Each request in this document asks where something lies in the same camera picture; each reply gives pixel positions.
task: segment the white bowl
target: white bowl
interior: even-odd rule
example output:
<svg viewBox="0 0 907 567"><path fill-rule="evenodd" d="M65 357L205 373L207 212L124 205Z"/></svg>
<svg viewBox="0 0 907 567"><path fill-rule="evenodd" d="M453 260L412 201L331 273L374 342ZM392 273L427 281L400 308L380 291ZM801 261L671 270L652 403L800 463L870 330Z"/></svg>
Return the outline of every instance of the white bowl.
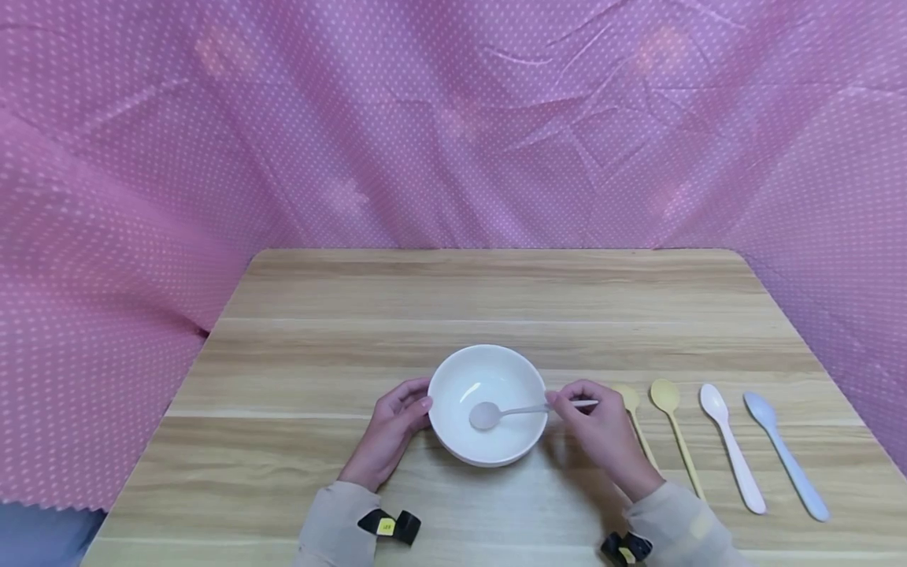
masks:
<svg viewBox="0 0 907 567"><path fill-rule="evenodd" d="M434 403L428 412L434 432L448 451L475 466L513 463L539 441L548 414L502 418L487 431L469 424L469 412L481 402L501 410L545 403L539 371L520 353L497 345L474 345L450 355L428 385Z"/></svg>

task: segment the spoon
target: spoon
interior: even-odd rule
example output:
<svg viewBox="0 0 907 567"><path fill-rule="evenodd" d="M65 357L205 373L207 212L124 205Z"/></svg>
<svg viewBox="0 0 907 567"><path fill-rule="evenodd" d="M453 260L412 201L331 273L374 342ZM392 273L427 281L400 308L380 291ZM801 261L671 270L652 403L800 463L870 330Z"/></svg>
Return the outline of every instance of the spoon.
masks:
<svg viewBox="0 0 907 567"><path fill-rule="evenodd" d="M772 440L772 445L775 446L778 456L781 457L781 462L785 464L787 474L791 477L797 493L800 494L800 500L803 501L806 511L819 522L828 522L832 515L828 512L822 496L819 495L813 484L806 478L806 473L800 468L800 464L796 462L791 452L787 450L787 445L781 439L781 434L778 433L775 409L763 397L753 392L743 394L743 399L753 419L766 430L768 438Z"/></svg>
<svg viewBox="0 0 907 567"><path fill-rule="evenodd" d="M683 464L687 467L689 480L693 483L693 490L696 491L696 496L705 502L706 494L702 492L702 484L699 483L699 475L696 472L696 467L693 465L693 458L689 455L687 442L683 440L678 420L674 417L674 410L680 406L680 392L678 391L678 387L675 386L673 382L668 382L664 378L659 378L652 383L649 395L652 396L652 403L655 404L655 407L668 414L668 421L671 422L671 428L674 429L674 436L678 440L680 456L683 457Z"/></svg>
<svg viewBox="0 0 907 567"><path fill-rule="evenodd" d="M730 412L727 410L725 398L721 397L718 388L711 384L704 384L699 389L699 403L702 409L711 417L721 430L721 435L725 438L727 454L731 457L731 466L734 468L734 477L737 481L737 487L743 495L743 502L752 513L766 513L766 500L759 491L759 485L753 477L753 472L746 464L743 451L734 438L734 432L731 431Z"/></svg>
<svg viewBox="0 0 907 567"><path fill-rule="evenodd" d="M571 402L573 407L586 407L586 406L595 406L598 404L599 400L577 400ZM507 411L501 411L501 408L498 407L494 402L481 402L476 404L473 407L473 411L469 412L469 423L476 429L491 429L495 425L498 425L498 422L501 421L501 418L505 415L513 414L543 414L551 411L551 405L542 404L540 406L529 406L529 407L518 407L516 409L508 409Z"/></svg>
<svg viewBox="0 0 907 567"><path fill-rule="evenodd" d="M649 448L649 442L646 441L646 437L643 436L642 429L639 428L639 421L636 419L636 408L639 407L639 394L636 393L636 390L625 384L615 385L614 391L624 398L624 407L627 408L629 421L633 424L633 429L636 430L636 437L639 439L639 444L642 445L642 452L646 454L646 458L652 463L652 466L658 469L658 465L655 464L655 456Z"/></svg>

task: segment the light blue plastic spoon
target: light blue plastic spoon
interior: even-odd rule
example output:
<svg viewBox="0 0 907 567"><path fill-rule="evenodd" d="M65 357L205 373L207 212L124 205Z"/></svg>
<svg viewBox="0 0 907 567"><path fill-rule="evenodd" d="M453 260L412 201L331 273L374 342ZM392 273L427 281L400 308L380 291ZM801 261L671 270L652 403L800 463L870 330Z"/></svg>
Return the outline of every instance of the light blue plastic spoon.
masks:
<svg viewBox="0 0 907 567"><path fill-rule="evenodd" d="M813 484L806 478L806 473L800 468L800 464L796 462L791 452L787 450L787 445L781 439L781 434L778 433L775 409L763 397L753 392L744 393L743 399L746 402L746 409L752 414L753 419L766 430L768 438L772 440L778 456L781 457L781 462L785 464L787 474L794 483L794 488L800 494L800 500L806 506L806 511L819 522L828 522L832 515L828 512L822 496L819 495Z"/></svg>

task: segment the wooden table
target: wooden table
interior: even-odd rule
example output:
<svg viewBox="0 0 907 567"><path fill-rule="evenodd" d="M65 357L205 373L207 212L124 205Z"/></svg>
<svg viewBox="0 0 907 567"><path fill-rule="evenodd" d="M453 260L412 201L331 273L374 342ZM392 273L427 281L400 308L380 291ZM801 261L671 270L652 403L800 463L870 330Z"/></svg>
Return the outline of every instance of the wooden table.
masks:
<svg viewBox="0 0 907 567"><path fill-rule="evenodd" d="M907 484L736 254L722 250L270 250L218 321L84 565L286 566L321 486L375 400L474 343L522 352L549 386L626 383L658 464L688 485L667 418L645 393L679 384L678 421L706 496L759 565L907 564ZM768 504L749 513L697 403L719 387ZM832 511L812 520L741 398L782 434ZM383 489L423 528L377 565L602 565L619 498L554 418L503 469L420 434Z"/></svg>

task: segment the beige sleeve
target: beige sleeve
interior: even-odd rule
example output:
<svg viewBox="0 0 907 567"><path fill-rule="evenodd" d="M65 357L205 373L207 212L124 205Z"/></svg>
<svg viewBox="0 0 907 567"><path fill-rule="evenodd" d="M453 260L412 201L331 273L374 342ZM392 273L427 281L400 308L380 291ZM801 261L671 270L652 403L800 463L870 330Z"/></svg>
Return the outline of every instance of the beige sleeve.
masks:
<svg viewBox="0 0 907 567"><path fill-rule="evenodd" d="M626 512L630 531L652 543L649 567L744 567L731 534L689 490L664 483Z"/></svg>
<svg viewBox="0 0 907 567"><path fill-rule="evenodd" d="M377 536L358 526L381 498L362 486L339 481L315 496L299 533L293 567L372 567Z"/></svg>

